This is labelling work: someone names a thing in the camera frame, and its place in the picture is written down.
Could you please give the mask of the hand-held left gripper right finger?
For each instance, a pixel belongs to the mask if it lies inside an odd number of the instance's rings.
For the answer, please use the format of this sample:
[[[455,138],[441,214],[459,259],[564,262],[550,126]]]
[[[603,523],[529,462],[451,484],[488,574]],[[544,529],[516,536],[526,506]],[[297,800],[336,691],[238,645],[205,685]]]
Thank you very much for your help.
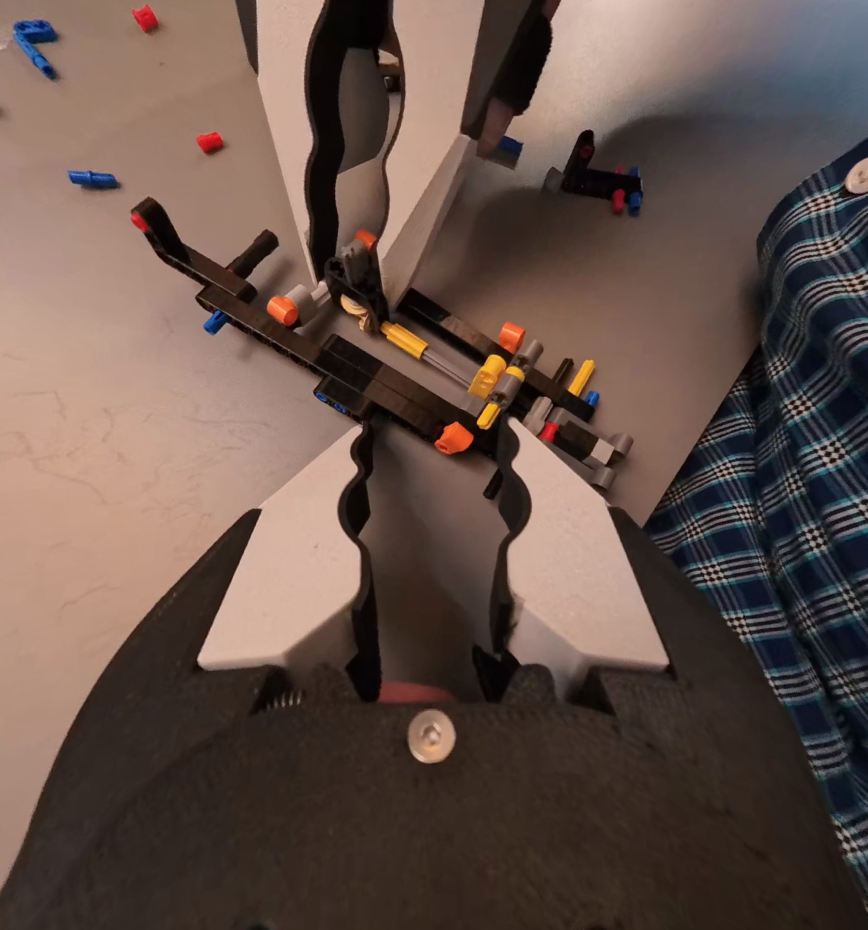
[[[499,427],[496,461],[507,534],[491,650],[478,650],[487,700],[515,688],[550,701],[661,698],[668,654],[603,497],[516,420]]]

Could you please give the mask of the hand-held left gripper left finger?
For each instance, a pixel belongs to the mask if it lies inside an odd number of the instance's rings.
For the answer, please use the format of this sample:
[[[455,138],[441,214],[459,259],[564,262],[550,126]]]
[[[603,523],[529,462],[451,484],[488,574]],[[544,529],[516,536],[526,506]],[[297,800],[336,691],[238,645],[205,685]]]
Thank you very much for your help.
[[[258,510],[198,655],[208,671],[271,666],[301,686],[313,668],[344,669],[376,701],[380,648],[371,556],[370,423],[353,427]]]

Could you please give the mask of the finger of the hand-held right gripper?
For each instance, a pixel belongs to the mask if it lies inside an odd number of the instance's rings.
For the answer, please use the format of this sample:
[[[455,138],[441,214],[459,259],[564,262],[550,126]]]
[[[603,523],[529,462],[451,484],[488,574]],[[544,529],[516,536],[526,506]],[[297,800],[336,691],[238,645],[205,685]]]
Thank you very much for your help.
[[[385,158],[388,207],[379,243],[387,302],[410,288],[472,157],[462,132],[482,1],[396,1],[403,107]]]
[[[317,284],[339,228],[344,4],[257,1],[255,20],[258,87],[310,282]]]

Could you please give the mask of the grey orange-ended lego link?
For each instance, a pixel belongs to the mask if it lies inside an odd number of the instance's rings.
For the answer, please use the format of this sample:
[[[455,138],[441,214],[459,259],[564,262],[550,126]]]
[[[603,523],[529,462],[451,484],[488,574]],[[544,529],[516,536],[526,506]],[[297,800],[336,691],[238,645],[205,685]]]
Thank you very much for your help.
[[[377,251],[376,236],[367,229],[359,229],[333,258],[342,258],[350,265],[358,260],[366,262],[369,258],[378,260]],[[272,297],[266,305],[266,312],[282,325],[294,328],[311,322],[320,310],[331,305],[335,304],[323,278],[312,290],[305,285],[297,285],[285,295]]]

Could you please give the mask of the black lego gear frame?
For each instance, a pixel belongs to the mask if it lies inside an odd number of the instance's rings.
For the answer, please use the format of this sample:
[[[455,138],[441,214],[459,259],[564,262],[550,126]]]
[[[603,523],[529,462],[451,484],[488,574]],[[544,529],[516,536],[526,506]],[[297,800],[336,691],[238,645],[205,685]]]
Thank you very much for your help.
[[[333,303],[354,317],[361,331],[379,335],[391,322],[377,259],[350,265],[342,258],[329,259],[324,265],[324,283]]]

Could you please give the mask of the black lego chassis assembly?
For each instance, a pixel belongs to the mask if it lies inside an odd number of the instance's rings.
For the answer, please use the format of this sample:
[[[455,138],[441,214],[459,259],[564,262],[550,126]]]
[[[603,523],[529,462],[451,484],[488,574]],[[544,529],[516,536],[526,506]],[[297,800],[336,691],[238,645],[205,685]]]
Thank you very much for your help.
[[[590,427],[599,396],[588,384],[594,371],[586,361],[573,371],[565,360],[553,376],[537,368],[539,341],[507,323],[498,341],[467,325],[439,304],[411,288],[397,310],[428,333],[449,342],[475,365],[468,373],[413,331],[394,322],[380,336],[424,366],[451,378],[462,391],[459,400],[442,398],[395,367],[341,335],[323,340],[308,335],[306,325],[288,328],[265,309],[254,307],[257,291],[249,277],[279,247],[265,230],[228,265],[220,265],[188,246],[164,208],[146,198],[133,209],[131,222],[155,254],[169,267],[201,287],[196,301],[208,312],[205,330],[215,335],[231,326],[319,377],[315,396],[344,416],[367,422],[383,415],[444,455],[475,449],[489,457],[496,451],[502,418],[516,418],[538,439],[560,452],[566,463],[579,464],[584,477],[605,493],[615,468],[634,445],[629,434],[602,436]]]

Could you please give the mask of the small black lego assembly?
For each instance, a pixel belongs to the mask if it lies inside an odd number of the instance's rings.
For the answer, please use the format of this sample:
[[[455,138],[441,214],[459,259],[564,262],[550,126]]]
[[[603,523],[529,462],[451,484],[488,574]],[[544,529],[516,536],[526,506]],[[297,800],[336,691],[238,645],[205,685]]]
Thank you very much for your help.
[[[595,135],[591,129],[583,130],[576,138],[564,169],[551,167],[542,185],[543,192],[566,192],[610,203],[614,215],[627,212],[631,217],[640,214],[643,185],[638,167],[627,171],[594,169],[591,161],[595,154]]]

